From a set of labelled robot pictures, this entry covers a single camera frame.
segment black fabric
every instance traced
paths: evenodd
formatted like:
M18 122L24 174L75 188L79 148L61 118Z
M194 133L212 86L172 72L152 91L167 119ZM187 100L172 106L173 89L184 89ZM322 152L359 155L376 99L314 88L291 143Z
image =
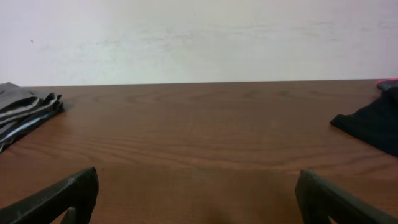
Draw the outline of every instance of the black fabric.
M337 115L330 123L348 134L398 157L398 87L352 115Z

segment wooden table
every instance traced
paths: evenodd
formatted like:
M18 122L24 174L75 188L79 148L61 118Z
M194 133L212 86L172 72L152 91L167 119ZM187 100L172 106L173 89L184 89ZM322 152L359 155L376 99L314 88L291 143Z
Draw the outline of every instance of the wooden table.
M301 223L311 169L398 217L397 158L329 125L374 82L42 88L67 110L0 155L0 206L96 166L92 223Z

